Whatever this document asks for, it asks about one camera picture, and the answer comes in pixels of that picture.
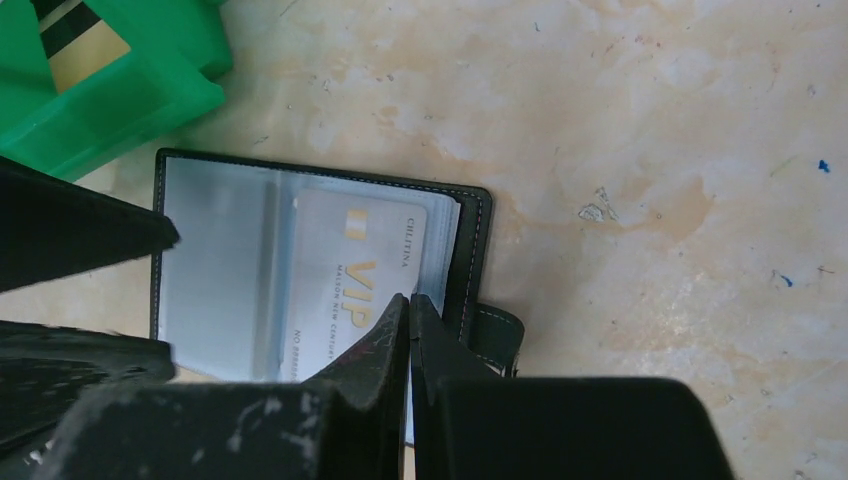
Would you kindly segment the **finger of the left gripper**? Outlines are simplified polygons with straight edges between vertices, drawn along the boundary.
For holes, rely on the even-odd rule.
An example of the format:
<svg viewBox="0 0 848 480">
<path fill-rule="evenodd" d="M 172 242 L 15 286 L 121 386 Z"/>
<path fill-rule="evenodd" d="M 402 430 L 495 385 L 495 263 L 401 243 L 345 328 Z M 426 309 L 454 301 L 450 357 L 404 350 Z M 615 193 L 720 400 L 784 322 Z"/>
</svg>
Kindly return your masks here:
<svg viewBox="0 0 848 480">
<path fill-rule="evenodd" d="M 166 216 L 1 159 L 3 292 L 158 254 Z"/>
<path fill-rule="evenodd" d="M 34 323 L 1 323 L 1 455 L 49 432 L 90 387 L 165 382 L 168 343 Z"/>
</svg>

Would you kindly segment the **white gold VIP card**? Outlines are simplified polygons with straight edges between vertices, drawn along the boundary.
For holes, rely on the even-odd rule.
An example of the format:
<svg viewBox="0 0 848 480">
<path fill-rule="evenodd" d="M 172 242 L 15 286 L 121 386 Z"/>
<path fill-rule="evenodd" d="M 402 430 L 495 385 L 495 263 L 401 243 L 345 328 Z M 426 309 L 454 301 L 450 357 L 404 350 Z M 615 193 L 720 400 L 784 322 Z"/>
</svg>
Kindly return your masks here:
<svg viewBox="0 0 848 480">
<path fill-rule="evenodd" d="M 422 263 L 424 207 L 319 189 L 295 199 L 279 378 L 303 381 L 410 294 Z"/>
</svg>

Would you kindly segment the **green plastic bin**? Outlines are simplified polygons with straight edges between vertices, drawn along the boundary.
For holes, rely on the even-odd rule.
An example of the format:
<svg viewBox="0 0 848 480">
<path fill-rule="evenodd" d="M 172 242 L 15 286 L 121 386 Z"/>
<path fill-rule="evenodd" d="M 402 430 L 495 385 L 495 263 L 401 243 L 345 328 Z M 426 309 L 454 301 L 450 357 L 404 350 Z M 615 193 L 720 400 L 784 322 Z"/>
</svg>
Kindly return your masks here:
<svg viewBox="0 0 848 480">
<path fill-rule="evenodd" d="M 32 1 L 1 5 L 1 154 L 74 181 L 219 107 L 218 1 L 85 1 L 130 52 L 58 93 Z"/>
</svg>

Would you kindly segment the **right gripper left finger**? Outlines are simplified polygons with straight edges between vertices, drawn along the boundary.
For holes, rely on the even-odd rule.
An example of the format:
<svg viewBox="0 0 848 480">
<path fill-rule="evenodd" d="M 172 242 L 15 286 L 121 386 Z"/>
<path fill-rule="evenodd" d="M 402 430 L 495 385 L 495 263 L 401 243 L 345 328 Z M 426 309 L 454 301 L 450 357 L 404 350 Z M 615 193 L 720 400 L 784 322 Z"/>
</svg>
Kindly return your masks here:
<svg viewBox="0 0 848 480">
<path fill-rule="evenodd" d="M 303 383 L 322 387 L 311 479 L 401 479 L 409 372 L 409 300 L 394 295 L 374 327 Z"/>
</svg>

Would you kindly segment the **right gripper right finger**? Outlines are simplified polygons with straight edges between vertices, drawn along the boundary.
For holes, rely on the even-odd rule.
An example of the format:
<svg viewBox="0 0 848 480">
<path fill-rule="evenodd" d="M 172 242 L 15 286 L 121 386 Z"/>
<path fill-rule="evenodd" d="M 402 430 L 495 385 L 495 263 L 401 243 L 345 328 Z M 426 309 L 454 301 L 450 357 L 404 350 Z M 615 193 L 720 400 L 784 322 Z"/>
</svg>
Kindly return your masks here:
<svg viewBox="0 0 848 480">
<path fill-rule="evenodd" d="M 429 297 L 414 294 L 409 307 L 416 477 L 468 478 L 482 418 L 474 389 L 500 375 L 445 329 Z"/>
</svg>

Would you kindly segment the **black card holder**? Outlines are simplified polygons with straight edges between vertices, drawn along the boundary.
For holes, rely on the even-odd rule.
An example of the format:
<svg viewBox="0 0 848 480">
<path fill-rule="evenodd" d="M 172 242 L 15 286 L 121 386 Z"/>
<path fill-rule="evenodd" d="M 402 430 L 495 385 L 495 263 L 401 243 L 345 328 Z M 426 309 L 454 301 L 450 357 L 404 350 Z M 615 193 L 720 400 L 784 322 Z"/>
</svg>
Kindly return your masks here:
<svg viewBox="0 0 848 480">
<path fill-rule="evenodd" d="M 154 208 L 180 239 L 153 260 L 150 335 L 204 375 L 295 382 L 418 293 L 512 374 L 522 324 L 478 299 L 493 207 L 481 187 L 162 149 Z"/>
</svg>

